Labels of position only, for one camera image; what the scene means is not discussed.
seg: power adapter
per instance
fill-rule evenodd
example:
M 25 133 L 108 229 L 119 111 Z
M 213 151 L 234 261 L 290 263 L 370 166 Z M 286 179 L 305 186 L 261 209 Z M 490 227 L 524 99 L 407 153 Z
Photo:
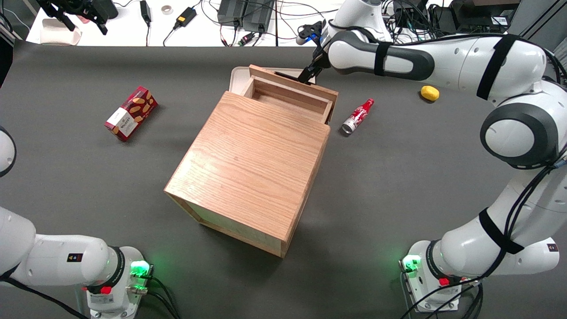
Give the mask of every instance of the power adapter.
M 254 39 L 254 32 L 250 32 L 249 34 L 243 36 L 242 39 L 240 41 L 238 41 L 238 45 L 243 47 L 246 44 L 252 42 L 252 39 Z
M 140 13 L 142 14 L 142 19 L 146 22 L 147 26 L 150 27 L 151 12 L 150 6 L 147 5 L 146 0 L 140 1 Z
M 197 15 L 197 11 L 191 7 L 187 7 L 183 13 L 181 13 L 175 20 L 174 30 L 180 27 L 186 27 L 193 18 Z

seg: wooden box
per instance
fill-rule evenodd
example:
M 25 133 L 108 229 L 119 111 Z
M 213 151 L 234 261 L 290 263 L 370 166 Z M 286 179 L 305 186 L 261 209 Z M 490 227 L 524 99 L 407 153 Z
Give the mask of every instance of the wooden box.
M 323 156 L 338 93 L 250 66 L 164 191 L 198 222 L 284 257 Z

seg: yellow sponge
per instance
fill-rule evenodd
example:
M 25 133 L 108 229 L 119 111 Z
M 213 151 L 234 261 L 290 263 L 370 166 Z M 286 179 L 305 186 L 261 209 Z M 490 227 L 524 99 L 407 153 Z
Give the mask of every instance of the yellow sponge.
M 430 101 L 436 101 L 439 98 L 439 90 L 433 86 L 426 85 L 421 88 L 421 96 Z

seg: gray mat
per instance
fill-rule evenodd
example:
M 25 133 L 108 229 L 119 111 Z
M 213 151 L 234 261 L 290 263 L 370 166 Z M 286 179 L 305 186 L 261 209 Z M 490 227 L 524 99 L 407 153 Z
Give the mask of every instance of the gray mat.
M 427 104 L 420 83 L 325 71 L 319 83 L 340 92 L 333 132 L 284 260 L 199 226 L 162 191 L 233 67 L 302 68 L 310 56 L 308 48 L 18 43 L 0 90 L 0 124 L 18 159 L 0 180 L 0 204 L 38 233 L 139 248 L 183 318 L 399 318 L 397 260 L 414 242 L 474 218 L 513 174 L 480 144 L 486 101 L 441 90 Z M 122 143 L 103 124 L 138 85 L 161 106 Z M 350 138 L 340 136 L 336 129 L 367 98 L 376 100 L 369 117 Z M 567 242 L 564 233 L 555 239 Z M 561 317 L 566 272 L 562 260 L 543 274 L 490 278 L 480 318 Z M 71 287 L 41 290 L 76 304 Z M 3 319 L 70 318 L 13 288 L 0 288 L 0 304 Z M 137 318 L 166 314 L 146 297 Z

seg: black velcro strap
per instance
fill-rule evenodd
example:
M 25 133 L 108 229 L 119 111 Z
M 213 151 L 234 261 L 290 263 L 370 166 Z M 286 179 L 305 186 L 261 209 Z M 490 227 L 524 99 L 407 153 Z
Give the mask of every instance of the black velcro strap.
M 484 70 L 483 78 L 480 80 L 479 89 L 476 91 L 476 96 L 488 100 L 490 90 L 496 80 L 496 76 L 504 63 L 504 59 L 510 52 L 512 45 L 516 40 L 520 39 L 519 36 L 513 34 L 504 35 L 500 41 L 494 46 L 494 54 Z
M 516 244 L 512 240 L 504 236 L 494 221 L 488 216 L 488 212 L 483 210 L 479 214 L 480 225 L 483 226 L 484 231 L 490 236 L 490 238 L 498 245 L 500 248 L 504 249 L 507 253 L 512 255 L 519 253 L 524 249 L 521 245 Z
M 381 42 L 376 48 L 376 56 L 374 57 L 374 74 L 381 77 L 384 76 L 384 62 L 388 55 L 388 48 L 392 45 L 390 42 Z

